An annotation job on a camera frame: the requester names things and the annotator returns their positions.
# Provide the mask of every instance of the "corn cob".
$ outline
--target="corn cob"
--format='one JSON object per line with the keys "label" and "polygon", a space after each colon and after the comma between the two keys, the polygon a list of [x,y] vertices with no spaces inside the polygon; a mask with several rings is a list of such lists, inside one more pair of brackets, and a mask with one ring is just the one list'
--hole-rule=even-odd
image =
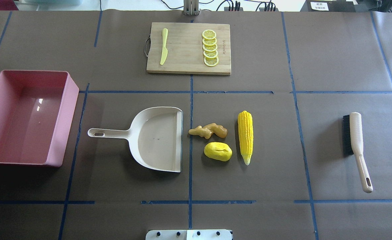
{"label": "corn cob", "polygon": [[246,165],[249,165],[253,150],[253,125],[252,115],[243,111],[237,116],[237,128],[239,132],[240,154]]}

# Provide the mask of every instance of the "plastic bin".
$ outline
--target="plastic bin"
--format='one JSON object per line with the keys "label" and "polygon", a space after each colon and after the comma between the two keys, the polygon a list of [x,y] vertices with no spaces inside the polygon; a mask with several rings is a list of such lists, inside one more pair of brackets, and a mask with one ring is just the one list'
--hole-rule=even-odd
{"label": "plastic bin", "polygon": [[26,0],[27,3],[54,3],[65,5],[81,5],[83,0]]}
{"label": "plastic bin", "polygon": [[68,72],[0,73],[0,164],[60,167],[79,88]]}

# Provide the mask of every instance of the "beige dustpan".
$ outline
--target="beige dustpan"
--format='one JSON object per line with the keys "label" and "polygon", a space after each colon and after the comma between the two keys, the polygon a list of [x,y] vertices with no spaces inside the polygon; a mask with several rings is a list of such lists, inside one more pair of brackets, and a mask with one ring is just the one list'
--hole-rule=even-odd
{"label": "beige dustpan", "polygon": [[94,138],[124,138],[134,159],[144,167],[181,172],[183,111],[153,107],[139,112],[128,130],[89,129]]}

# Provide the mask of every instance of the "white label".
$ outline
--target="white label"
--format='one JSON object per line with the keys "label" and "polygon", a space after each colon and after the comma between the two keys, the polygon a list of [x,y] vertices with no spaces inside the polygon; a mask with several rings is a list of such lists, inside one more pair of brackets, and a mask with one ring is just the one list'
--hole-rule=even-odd
{"label": "white label", "polygon": [[328,4],[327,3],[315,3],[315,2],[310,2],[311,4],[311,9],[317,10],[317,11],[328,11]]}

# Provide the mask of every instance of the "yellow knife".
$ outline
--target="yellow knife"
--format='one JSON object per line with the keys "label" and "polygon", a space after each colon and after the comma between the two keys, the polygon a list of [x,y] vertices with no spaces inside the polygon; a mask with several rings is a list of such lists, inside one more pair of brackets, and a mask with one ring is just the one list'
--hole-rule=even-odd
{"label": "yellow knife", "polygon": [[161,57],[161,65],[163,65],[165,63],[165,60],[167,59],[167,56],[168,56],[167,38],[168,38],[168,29],[164,28],[162,30],[162,57]]}

